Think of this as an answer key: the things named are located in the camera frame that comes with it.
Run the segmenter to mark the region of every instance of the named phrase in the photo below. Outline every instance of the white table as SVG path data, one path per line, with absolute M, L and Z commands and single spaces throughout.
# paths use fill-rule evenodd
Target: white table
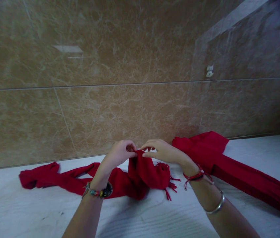
M 232 140 L 225 155 L 259 169 L 280 180 L 280 136 Z M 60 161 L 61 172 L 104 156 Z M 27 190 L 18 174 L 42 164 L 0 169 L 0 237 L 61 237 L 79 202 L 80 196 L 59 187 Z M 127 171 L 128 162 L 120 166 Z M 184 190 L 180 168 L 170 165 L 177 192 L 150 190 L 146 199 L 113 198 L 103 203 L 98 237 L 218 237 L 191 188 Z M 280 237 L 280 212 L 214 178 L 228 199 L 241 211 L 261 237 Z

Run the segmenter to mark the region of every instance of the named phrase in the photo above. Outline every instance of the person's right hand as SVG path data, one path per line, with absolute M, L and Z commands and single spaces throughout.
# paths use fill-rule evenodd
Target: person's right hand
M 142 150 L 148 150 L 142 156 L 147 158 L 155 158 L 166 163 L 179 164 L 186 175 L 192 176 L 198 173 L 198 166 L 183 151 L 176 149 L 161 139 L 148 140 L 142 147 Z
M 148 140 L 141 149 L 148 150 L 148 152 L 143 154 L 143 157 L 155 158 L 166 163 L 176 163 L 182 165 L 187 161 L 191 161 L 187 154 L 179 149 L 176 149 L 170 144 L 167 144 L 161 139 Z

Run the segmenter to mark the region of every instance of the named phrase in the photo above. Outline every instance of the wrist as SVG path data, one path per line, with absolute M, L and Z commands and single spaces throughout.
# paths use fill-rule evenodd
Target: wrist
M 193 176 L 198 174 L 199 167 L 189 158 L 189 160 L 185 160 L 180 164 L 183 173 L 187 176 Z

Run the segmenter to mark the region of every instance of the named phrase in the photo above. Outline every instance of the red fabric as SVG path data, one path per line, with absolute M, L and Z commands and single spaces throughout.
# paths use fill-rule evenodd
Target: red fabric
M 280 210 L 280 181 L 222 153 L 228 139 L 210 131 L 191 138 L 175 137 L 172 145 L 203 170 Z
M 129 159 L 128 172 L 115 168 L 109 181 L 113 186 L 113 193 L 109 198 L 128 196 L 137 200 L 145 197 L 149 188 L 164 189 L 170 187 L 175 191 L 176 186 L 170 182 L 170 169 L 167 164 L 158 163 L 154 166 L 151 158 L 142 157 L 144 151 L 137 150 L 138 157 Z M 58 173 L 59 164 L 53 162 L 32 170 L 24 170 L 19 174 L 22 187 L 26 189 L 59 186 L 69 192 L 83 195 L 87 182 L 92 178 L 78 179 L 77 176 L 88 173 L 95 175 L 100 163 L 76 168 L 64 173 Z

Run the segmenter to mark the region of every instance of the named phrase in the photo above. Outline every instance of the hand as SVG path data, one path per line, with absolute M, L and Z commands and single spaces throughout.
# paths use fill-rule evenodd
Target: hand
M 143 157 L 155 158 L 158 160 L 162 160 L 166 163 L 176 163 L 179 164 L 183 170 L 190 170 L 192 173 L 197 173 L 199 168 L 198 166 L 191 160 L 191 158 L 185 154 L 184 152 L 176 149 L 175 147 L 167 144 L 165 141 L 157 139 L 157 140 L 148 140 L 142 147 L 142 150 L 148 150 L 143 154 Z
M 112 171 L 115 167 L 124 163 L 127 159 L 137 157 L 136 146 L 130 140 L 116 142 L 106 157 L 101 162 L 102 168 Z

